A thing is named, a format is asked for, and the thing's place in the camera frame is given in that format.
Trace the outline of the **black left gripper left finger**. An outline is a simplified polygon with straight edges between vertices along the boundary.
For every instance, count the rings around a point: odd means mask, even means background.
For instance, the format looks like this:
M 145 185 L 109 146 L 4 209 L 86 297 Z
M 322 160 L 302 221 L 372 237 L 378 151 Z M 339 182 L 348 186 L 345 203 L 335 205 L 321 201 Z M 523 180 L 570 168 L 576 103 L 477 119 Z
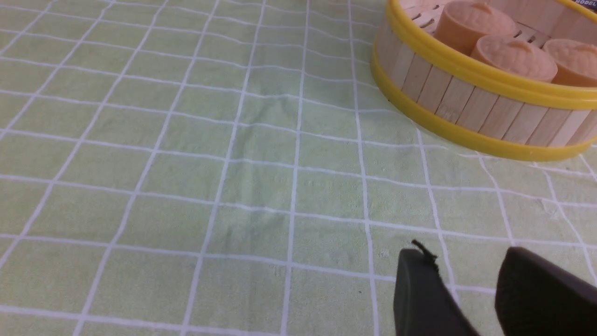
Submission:
M 417 240 L 401 249 L 394 292 L 397 336 L 477 336 L 445 286 L 437 256 Z

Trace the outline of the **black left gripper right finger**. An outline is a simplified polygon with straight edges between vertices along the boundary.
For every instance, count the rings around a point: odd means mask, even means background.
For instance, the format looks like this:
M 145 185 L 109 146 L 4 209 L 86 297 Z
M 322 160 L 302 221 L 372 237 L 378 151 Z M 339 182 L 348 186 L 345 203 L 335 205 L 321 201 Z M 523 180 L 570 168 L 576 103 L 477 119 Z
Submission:
M 494 307 L 506 336 L 597 333 L 596 287 L 524 247 L 507 250 Z

